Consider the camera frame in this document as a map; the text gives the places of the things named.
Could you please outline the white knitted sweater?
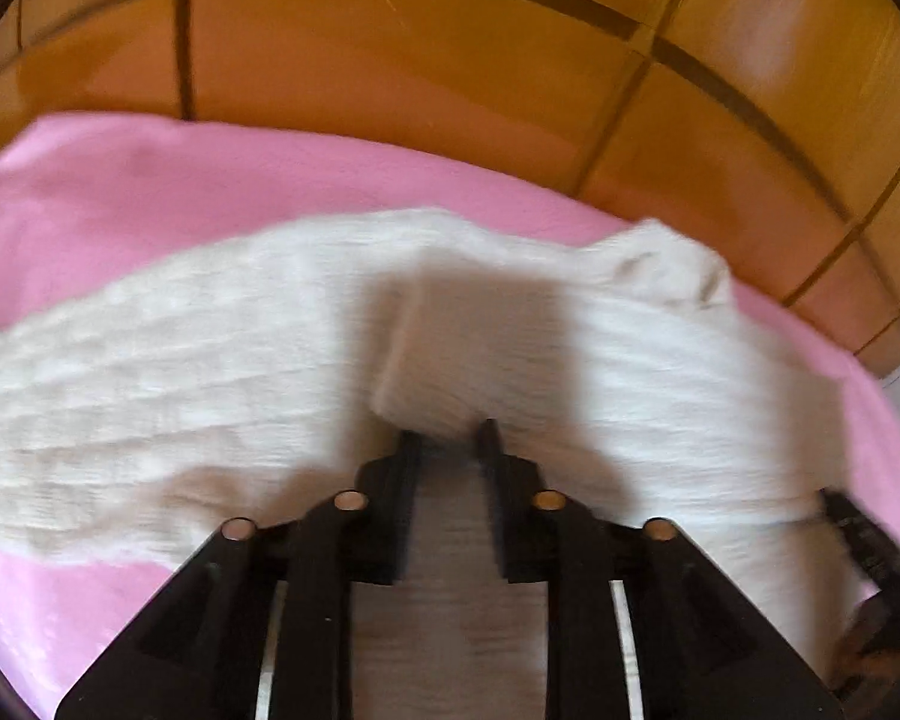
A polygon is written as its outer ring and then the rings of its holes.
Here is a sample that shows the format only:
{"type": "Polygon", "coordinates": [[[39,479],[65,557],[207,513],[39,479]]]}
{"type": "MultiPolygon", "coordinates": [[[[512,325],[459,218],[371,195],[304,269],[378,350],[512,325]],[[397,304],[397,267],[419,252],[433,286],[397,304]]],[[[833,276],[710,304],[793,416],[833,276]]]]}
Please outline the white knitted sweater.
{"type": "Polygon", "coordinates": [[[173,567],[414,429],[408,577],[357,592],[354,709],[536,718],[544,596],[494,571],[485,419],[598,515],[674,520],[824,670],[854,600],[816,500],[847,478],[841,392],[653,221],[572,249],[443,211],[313,218],[0,332],[0,550],[173,567]]]}

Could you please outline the wooden wardrobe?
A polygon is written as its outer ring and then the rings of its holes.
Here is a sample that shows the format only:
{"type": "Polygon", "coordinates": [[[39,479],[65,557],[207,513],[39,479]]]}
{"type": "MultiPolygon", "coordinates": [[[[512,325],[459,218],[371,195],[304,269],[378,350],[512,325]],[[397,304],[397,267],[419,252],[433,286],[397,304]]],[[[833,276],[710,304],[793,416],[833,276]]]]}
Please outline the wooden wardrobe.
{"type": "Polygon", "coordinates": [[[0,149],[78,109],[393,143],[655,216],[900,365],[900,0],[0,0],[0,149]]]}

